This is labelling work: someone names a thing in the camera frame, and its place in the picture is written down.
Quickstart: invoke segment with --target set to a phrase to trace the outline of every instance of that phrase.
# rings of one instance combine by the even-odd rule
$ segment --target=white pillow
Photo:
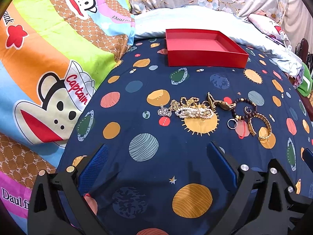
[[[261,33],[275,38],[281,42],[284,42],[284,40],[289,41],[287,35],[281,29],[280,25],[278,25],[271,18],[264,15],[250,14],[248,19]]]

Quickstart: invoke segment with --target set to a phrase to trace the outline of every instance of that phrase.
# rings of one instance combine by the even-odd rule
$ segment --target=orange stripe
[[[37,95],[37,84],[40,77],[48,72],[55,72],[60,78],[65,76],[69,59],[46,42],[29,26],[16,10],[13,3],[7,9],[14,19],[9,25],[21,25],[28,33],[21,49],[6,49],[7,27],[0,22],[0,60],[14,82],[35,103],[41,104]]]

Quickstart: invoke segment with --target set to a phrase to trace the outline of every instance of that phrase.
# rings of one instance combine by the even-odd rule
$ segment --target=pink stripe
[[[114,10],[111,10],[108,7],[108,5],[106,4],[105,0],[97,0],[97,3],[98,3],[98,11],[102,15],[111,18],[111,20],[114,23],[117,23],[117,24],[131,23],[131,18],[130,17],[122,16],[118,12],[116,12]]]
[[[4,206],[11,213],[27,218],[31,190],[0,172],[0,195]]]

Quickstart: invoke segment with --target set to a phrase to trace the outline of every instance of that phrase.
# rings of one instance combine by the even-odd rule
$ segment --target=navy blue bed sheet
[[[307,112],[268,56],[242,48],[249,53],[245,69],[180,68],[168,67],[165,39],[140,40],[96,91],[58,171],[99,144],[108,145],[108,161],[90,195],[98,205],[97,217],[111,234],[203,235],[215,224],[230,195],[207,157],[210,141],[254,170],[267,171],[270,159],[277,158],[298,193],[313,197],[313,175],[301,158],[302,150],[313,144]],[[272,136],[258,140],[267,130],[257,118],[253,118],[255,137],[243,121],[236,130],[229,129],[231,112],[220,108],[205,121],[157,113],[172,99],[198,97],[202,102],[208,92],[228,103],[251,99],[270,121]],[[244,107],[238,104],[237,113],[244,115]]]

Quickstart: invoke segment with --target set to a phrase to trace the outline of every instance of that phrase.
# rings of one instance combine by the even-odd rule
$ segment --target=monkey ear
[[[91,8],[89,11],[91,11],[93,13],[96,13],[97,12],[97,7],[95,6],[95,7]]]
[[[53,72],[48,72],[42,76],[38,83],[38,95],[42,102],[44,102],[50,88],[59,80],[59,77]]]

